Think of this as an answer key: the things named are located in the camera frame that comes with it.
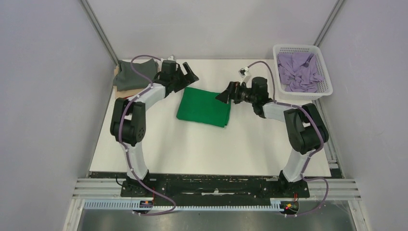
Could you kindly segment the green t-shirt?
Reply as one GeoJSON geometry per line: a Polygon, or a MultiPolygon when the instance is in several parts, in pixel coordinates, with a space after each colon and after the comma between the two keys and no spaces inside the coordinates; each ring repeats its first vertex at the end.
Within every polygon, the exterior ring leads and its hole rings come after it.
{"type": "Polygon", "coordinates": [[[216,99],[218,93],[187,87],[176,118],[224,128],[230,119],[231,105],[216,99]]]}

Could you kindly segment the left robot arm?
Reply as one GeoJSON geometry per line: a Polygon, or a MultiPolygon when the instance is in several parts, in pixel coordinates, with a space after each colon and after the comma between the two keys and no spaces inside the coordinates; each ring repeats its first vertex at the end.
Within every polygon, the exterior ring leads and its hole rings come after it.
{"type": "Polygon", "coordinates": [[[198,76],[187,62],[179,65],[164,60],[153,81],[140,93],[114,103],[110,133],[121,144],[127,163],[127,176],[135,180],[132,189],[139,196],[151,191],[151,183],[144,179],[149,171],[144,160],[142,140],[146,134],[146,112],[169,94],[179,92],[198,81],[198,76]]]}

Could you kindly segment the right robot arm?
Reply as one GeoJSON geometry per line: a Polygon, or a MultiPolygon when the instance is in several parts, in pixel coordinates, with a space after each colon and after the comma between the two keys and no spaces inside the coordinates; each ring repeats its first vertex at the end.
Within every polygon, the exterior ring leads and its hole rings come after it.
{"type": "Polygon", "coordinates": [[[244,82],[230,82],[215,99],[225,104],[250,103],[257,116],[285,123],[292,151],[280,172],[278,191],[283,196],[295,193],[300,182],[305,180],[304,172],[311,157],[323,148],[329,138],[316,106],[312,103],[298,106],[273,100],[269,97],[267,80],[263,77],[254,77],[250,87],[244,82]]]}

